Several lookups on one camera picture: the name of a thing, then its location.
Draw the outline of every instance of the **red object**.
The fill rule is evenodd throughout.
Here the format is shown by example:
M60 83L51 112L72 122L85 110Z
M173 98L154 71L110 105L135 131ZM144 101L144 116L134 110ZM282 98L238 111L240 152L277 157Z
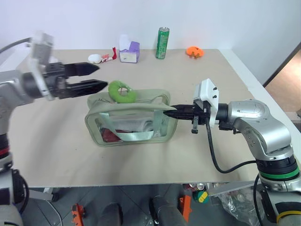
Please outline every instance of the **red object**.
M102 55L102 59L108 59L108 58L109 58L109 54Z
M190 196L184 195L184 197L180 198L181 213L187 223L189 221L189 214L192 212L192 209L190 208L190 203L191 203Z
M112 59L115 60L117 58L116 47L113 47L113 52L114 52L114 55L113 55Z
M129 133L123 130L117 129L116 132L118 133ZM109 129L104 129L102 132L102 138L104 142L110 143L110 142L118 142L122 141L118 136L116 136L114 133L111 132Z
M71 209L72 213L72 223L74 223L76 226L84 226L83 223L83 215L85 213L85 210L83 206L78 205L77 203L72 206Z
M6 154L9 151L9 147L0 150L0 155Z

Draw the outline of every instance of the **white wire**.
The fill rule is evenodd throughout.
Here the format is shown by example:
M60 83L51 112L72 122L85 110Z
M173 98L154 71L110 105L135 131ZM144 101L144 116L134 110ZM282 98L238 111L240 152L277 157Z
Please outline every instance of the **white wire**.
M49 205L53 208L53 210L57 213L58 217L60 218L61 226L63 226L63 221L62 221L61 214L56 210L56 208L52 205L51 202L49 202L49 201L47 201L47 200L46 200L46 202L48 202L48 204L49 204Z

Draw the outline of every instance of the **yellow label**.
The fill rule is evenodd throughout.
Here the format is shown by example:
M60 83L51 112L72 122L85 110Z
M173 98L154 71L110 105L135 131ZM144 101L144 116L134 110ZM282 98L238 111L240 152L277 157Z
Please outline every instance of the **yellow label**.
M207 192L203 192L201 196L198 198L198 201L203 202L207 198L207 196L208 196Z

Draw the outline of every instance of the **transparent bag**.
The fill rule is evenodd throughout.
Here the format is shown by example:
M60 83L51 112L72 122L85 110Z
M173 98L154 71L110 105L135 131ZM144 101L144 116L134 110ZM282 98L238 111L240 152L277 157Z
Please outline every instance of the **transparent bag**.
M217 197L221 200L224 209L237 220L246 222L250 226L259 226L253 201L253 189L249 187L243 188L237 191L219 194ZM261 199L258 192L256 192L256 197L257 200ZM263 219L264 209L262 203L257 201L257 205L260 216Z
M170 107L170 94L163 89L135 90L134 103L114 103L105 92L88 98L86 126L99 146L166 142L174 134L177 119L163 112Z

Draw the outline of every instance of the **green ring toy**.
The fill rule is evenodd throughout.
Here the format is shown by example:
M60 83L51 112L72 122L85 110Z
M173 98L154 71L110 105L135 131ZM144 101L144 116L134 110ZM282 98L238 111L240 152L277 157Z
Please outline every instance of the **green ring toy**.
M127 89L127 95L119 94L120 88ZM117 103L133 103L136 100L136 93L127 84L121 81L113 81L109 84L109 95Z

